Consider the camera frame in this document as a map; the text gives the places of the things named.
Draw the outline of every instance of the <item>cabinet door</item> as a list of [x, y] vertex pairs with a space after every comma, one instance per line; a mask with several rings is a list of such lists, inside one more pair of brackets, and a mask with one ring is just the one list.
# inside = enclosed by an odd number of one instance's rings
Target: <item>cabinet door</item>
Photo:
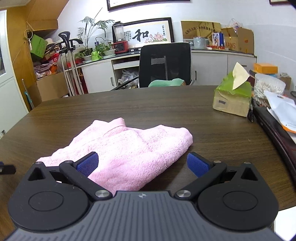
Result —
[[194, 85], [219, 85], [227, 74], [227, 54], [192, 53]]
[[227, 74], [233, 71], [233, 68], [237, 62], [239, 62], [249, 73], [249, 71], [253, 69], [253, 64], [257, 62], [257, 58], [228, 54]]
[[111, 61], [82, 67], [82, 72], [89, 93], [109, 91], [116, 86]]
[[0, 85], [0, 103], [0, 132], [8, 132], [27, 114], [14, 78]]

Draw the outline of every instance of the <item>pink towel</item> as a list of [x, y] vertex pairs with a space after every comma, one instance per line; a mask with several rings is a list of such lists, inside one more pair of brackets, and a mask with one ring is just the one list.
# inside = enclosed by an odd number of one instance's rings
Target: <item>pink towel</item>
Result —
[[58, 166], [77, 161], [95, 151], [99, 165], [89, 178], [109, 190], [138, 191], [177, 161], [193, 143], [185, 128], [157, 126], [147, 130], [128, 128], [122, 118], [95, 120], [67, 147], [38, 161]]

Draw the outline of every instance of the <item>wooden table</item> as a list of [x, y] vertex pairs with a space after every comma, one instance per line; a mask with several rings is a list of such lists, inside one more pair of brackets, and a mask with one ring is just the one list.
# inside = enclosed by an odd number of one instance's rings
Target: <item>wooden table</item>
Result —
[[[0, 161], [14, 164], [15, 175], [0, 176], [0, 239], [13, 230], [7, 202], [29, 167], [38, 158], [67, 146], [94, 120], [122, 117], [128, 127], [185, 127], [195, 151], [208, 160], [239, 166], [252, 162], [276, 195], [280, 209], [296, 206], [296, 193], [273, 144], [257, 123], [213, 110], [214, 86], [178, 86], [109, 91], [42, 103], [0, 140]], [[178, 189], [196, 179], [186, 155], [144, 190]]]

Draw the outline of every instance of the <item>door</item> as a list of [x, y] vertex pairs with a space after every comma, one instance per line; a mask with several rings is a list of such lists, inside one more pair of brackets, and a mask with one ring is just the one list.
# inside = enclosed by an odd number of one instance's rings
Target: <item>door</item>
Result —
[[227, 54], [192, 53], [194, 85], [219, 85], [227, 74]]
[[254, 63], [257, 62], [257, 58], [248, 57], [248, 56], [239, 56], [239, 55], [228, 55], [228, 64], [227, 64], [227, 74], [233, 71], [235, 64], [239, 62], [249, 73], [253, 69]]
[[82, 72], [89, 93], [109, 91], [116, 86], [111, 61], [82, 67]]
[[0, 11], [0, 133], [6, 134], [27, 114], [9, 53], [6, 10]]
[[8, 49], [6, 10], [0, 11], [0, 84], [13, 77]]
[[5, 134], [27, 114], [14, 78], [0, 84], [0, 132]]

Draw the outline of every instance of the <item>black office chair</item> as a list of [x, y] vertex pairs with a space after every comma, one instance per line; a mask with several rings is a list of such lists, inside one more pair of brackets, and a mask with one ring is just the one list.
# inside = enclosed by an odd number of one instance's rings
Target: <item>black office chair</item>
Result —
[[191, 47], [189, 43], [146, 45], [141, 48], [139, 76], [112, 90], [119, 90], [139, 78], [140, 88], [148, 87], [154, 80], [180, 78], [191, 83]]

